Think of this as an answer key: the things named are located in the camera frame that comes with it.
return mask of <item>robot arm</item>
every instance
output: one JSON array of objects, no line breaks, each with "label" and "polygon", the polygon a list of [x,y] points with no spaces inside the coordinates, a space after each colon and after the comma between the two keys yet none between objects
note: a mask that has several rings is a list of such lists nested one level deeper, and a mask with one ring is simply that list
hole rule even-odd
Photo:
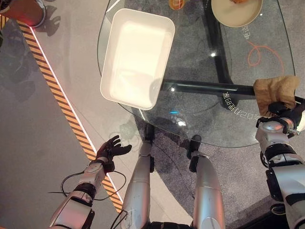
[{"label": "robot arm", "polygon": [[305,103],[294,111],[274,103],[269,110],[278,117],[260,118],[255,136],[268,163],[269,191],[273,199],[284,203],[289,227],[305,229],[305,163],[289,145],[289,138],[299,134],[301,119],[305,119]]},{"label": "robot arm", "polygon": [[52,229],[89,229],[94,217],[92,203],[98,193],[106,173],[114,170],[112,158],[127,154],[132,146],[121,147],[119,136],[104,143],[97,152],[96,159],[84,170],[76,188],[56,209],[50,228]]}]

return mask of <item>beige bowl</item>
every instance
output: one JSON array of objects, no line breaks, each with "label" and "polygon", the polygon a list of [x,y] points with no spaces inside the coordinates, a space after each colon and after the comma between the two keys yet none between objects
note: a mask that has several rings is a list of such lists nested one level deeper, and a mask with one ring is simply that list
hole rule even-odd
[{"label": "beige bowl", "polygon": [[212,10],[217,20],[229,27],[242,27],[251,23],[261,11],[263,0],[234,3],[231,0],[212,0]]}]

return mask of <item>brown cloth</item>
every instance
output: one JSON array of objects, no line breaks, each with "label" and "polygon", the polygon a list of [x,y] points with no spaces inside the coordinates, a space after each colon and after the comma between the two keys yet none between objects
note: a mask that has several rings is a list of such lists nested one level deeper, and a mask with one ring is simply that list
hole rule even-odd
[{"label": "brown cloth", "polygon": [[300,79],[294,75],[256,80],[253,88],[259,114],[264,117],[273,116],[268,111],[268,105],[273,102],[283,102],[286,107],[293,109],[296,105],[295,89],[299,84]]}]

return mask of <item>blue light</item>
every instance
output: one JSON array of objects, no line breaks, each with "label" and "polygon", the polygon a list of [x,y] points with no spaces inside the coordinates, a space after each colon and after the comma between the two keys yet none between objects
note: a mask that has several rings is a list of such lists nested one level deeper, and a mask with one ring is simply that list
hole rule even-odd
[{"label": "blue light", "polygon": [[178,115],[180,112],[179,111],[170,111],[170,114],[172,115]]}]

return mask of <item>silver robot leg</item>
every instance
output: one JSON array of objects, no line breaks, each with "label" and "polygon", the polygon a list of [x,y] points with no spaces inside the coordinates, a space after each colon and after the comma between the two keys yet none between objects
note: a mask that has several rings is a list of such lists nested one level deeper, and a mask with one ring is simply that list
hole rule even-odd
[{"label": "silver robot leg", "polygon": [[224,204],[216,171],[206,156],[192,152],[191,166],[196,172],[193,228],[224,229]]},{"label": "silver robot leg", "polygon": [[145,140],[125,194],[122,209],[127,216],[121,214],[122,229],[142,229],[149,222],[151,150],[151,142]]}]

